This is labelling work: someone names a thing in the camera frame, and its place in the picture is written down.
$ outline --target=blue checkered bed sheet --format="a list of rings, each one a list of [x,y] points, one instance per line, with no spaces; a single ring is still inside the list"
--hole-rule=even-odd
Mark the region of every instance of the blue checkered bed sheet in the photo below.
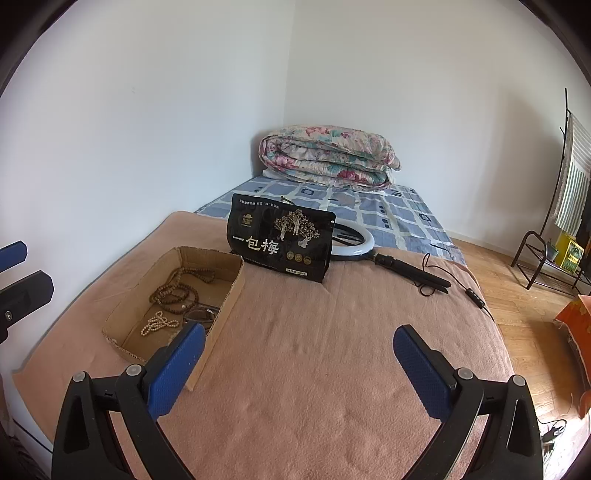
[[[280,200],[283,195],[302,207],[334,212],[337,218],[352,220],[367,228],[378,247],[393,247],[422,254],[430,253],[466,264],[456,247],[419,194],[396,185],[386,195],[361,193],[291,180],[256,177],[220,198],[202,206],[196,213],[228,219],[232,195],[241,193]]]

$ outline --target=tree illustration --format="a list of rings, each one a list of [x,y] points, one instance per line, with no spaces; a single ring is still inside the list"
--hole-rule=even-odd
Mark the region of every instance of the tree illustration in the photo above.
[[[304,217],[304,212],[302,212],[301,209],[298,208],[295,212],[288,213],[287,216],[294,226],[293,234],[299,235],[300,225],[306,218]]]
[[[320,232],[318,231],[318,229],[308,219],[306,219],[304,222],[300,224],[299,234],[300,236],[304,237],[303,240],[297,242],[297,244],[302,248],[306,248],[310,240],[312,240],[313,238],[318,238],[320,236]]]
[[[291,220],[284,215],[281,218],[276,218],[273,225],[281,232],[281,240],[283,240],[287,229],[291,226]]]

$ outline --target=cardboard box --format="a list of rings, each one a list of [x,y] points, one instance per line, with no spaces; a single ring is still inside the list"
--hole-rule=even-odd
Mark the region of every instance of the cardboard box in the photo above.
[[[183,327],[182,315],[163,311],[169,320],[178,320],[179,327],[164,327],[147,336],[141,336],[140,332],[147,325],[148,319],[162,310],[159,305],[150,303],[150,295],[164,284],[171,272],[178,267],[213,270],[215,279],[211,283],[205,283],[193,275],[183,275],[181,281],[196,288],[199,303],[220,307],[207,334],[205,350],[185,384],[189,390],[193,390],[244,285],[243,261],[238,255],[193,247],[173,248],[156,261],[117,305],[107,318],[102,332],[121,357],[142,365],[145,365],[158,348],[170,344]]]

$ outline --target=ring light holder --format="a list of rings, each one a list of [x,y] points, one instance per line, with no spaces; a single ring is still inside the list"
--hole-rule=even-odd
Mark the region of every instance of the ring light holder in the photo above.
[[[333,244],[331,260],[361,260],[364,255],[371,252],[375,246],[374,236],[363,225],[351,220],[337,218],[335,230],[340,229],[352,233],[358,238],[363,238],[363,243],[359,245],[335,245]]]

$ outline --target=blue rubber pad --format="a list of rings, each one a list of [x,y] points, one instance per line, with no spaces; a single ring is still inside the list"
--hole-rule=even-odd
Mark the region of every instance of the blue rubber pad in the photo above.
[[[404,327],[396,329],[392,345],[428,415],[446,421],[452,412],[449,387]]]
[[[27,246],[21,241],[0,248],[0,272],[24,262],[26,257]]]
[[[147,404],[154,420],[173,408],[204,348],[205,329],[195,324],[150,384]]]

